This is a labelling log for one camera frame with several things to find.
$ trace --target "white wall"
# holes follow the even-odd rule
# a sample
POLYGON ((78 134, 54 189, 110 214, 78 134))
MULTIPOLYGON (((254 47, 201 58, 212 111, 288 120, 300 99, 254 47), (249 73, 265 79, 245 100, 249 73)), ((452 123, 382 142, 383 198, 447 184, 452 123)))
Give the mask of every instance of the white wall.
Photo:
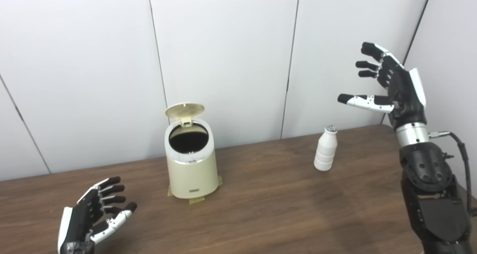
MULTIPOLYGON (((428 130, 450 130, 465 143, 474 193, 477 191, 476 11, 476 0, 429 0, 406 62, 407 69, 417 67, 421 75, 428 130)), ((434 142, 456 156, 449 162, 464 186, 464 167, 455 142, 450 137, 434 142)))
POLYGON ((0 0, 0 11, 0 74, 52 172, 164 155, 149 0, 0 0))
POLYGON ((0 74, 52 172, 164 155, 184 101, 217 147, 376 124, 336 98, 380 91, 361 43, 403 57, 424 1, 0 0, 0 74))
POLYGON ((385 94, 376 80, 358 77, 354 64, 370 60, 363 42, 403 59, 426 0, 300 0, 283 137, 379 124, 382 113, 337 103, 341 93, 385 94))
POLYGON ((48 174, 45 163, 1 81, 0 123, 0 181, 48 174))
POLYGON ((280 138, 297 0, 151 0, 167 104, 202 103, 217 147, 280 138))

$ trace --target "open lid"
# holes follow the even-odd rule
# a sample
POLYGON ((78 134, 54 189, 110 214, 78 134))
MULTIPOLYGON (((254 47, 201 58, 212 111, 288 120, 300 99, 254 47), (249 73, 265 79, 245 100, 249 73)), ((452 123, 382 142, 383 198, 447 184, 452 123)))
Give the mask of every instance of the open lid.
POLYGON ((203 113, 204 106, 196 103, 178 103, 165 110, 165 115, 172 119, 180 119, 183 127, 192 126, 192 117, 203 113))

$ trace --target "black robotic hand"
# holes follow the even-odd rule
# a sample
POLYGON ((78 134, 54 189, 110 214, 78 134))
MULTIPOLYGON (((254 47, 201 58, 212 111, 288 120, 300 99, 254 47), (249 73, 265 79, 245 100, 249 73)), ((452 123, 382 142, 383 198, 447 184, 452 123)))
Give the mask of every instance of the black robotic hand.
POLYGON ((76 206, 65 207, 58 235, 59 254, 93 254, 94 246, 113 234, 136 210, 136 203, 124 208, 109 206, 124 203, 124 196, 111 195, 124 191, 124 185, 116 185, 120 177, 105 179, 89 188, 77 201, 76 206), (112 218, 98 222, 106 214, 112 218))
POLYGON ((358 76, 377 79, 387 90, 387 96, 341 94, 338 101, 350 106, 390 113, 390 121, 395 129, 408 122, 426 123, 423 113, 426 97, 417 69, 405 70, 391 52, 371 42, 363 42, 361 52, 379 63, 356 62, 357 68, 365 69, 359 71, 358 76))

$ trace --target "silver cylindrical joint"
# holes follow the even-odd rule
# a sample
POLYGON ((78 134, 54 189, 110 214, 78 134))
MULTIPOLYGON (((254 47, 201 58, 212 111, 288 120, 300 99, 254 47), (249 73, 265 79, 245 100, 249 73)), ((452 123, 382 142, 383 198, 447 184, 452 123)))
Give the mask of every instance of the silver cylindrical joint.
POLYGON ((423 123, 411 123, 396 129, 397 139, 401 147, 406 145, 429 142, 429 133, 423 123))

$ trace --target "cable connector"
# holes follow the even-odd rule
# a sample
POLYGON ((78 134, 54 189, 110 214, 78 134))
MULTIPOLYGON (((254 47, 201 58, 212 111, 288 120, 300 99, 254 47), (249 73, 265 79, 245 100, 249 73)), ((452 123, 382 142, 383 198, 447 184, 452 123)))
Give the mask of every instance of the cable connector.
POLYGON ((448 135, 450 135, 449 131, 431 132, 431 133, 429 133, 429 138, 434 139, 436 137, 446 137, 448 135))

